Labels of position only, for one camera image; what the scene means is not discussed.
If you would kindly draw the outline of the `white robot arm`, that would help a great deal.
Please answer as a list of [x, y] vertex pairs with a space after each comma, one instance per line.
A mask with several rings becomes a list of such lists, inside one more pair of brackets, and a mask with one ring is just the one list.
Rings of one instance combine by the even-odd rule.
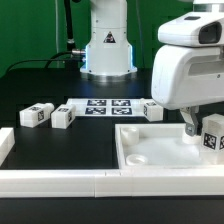
[[[91, 40], [81, 71], [101, 80], [134, 73], [127, 41], [127, 1], [90, 0]], [[158, 29], [151, 96], [181, 111], [185, 132], [197, 134], [201, 105], [224, 101], [224, 0], [193, 0], [193, 10]]]

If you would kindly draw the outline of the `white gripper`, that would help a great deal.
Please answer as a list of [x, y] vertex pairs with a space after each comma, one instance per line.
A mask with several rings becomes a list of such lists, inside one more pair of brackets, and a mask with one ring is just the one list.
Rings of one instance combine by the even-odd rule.
[[166, 109], [181, 108], [185, 133], [195, 136], [198, 106], [224, 101], [221, 48], [169, 45], [160, 48], [153, 65], [151, 95]]

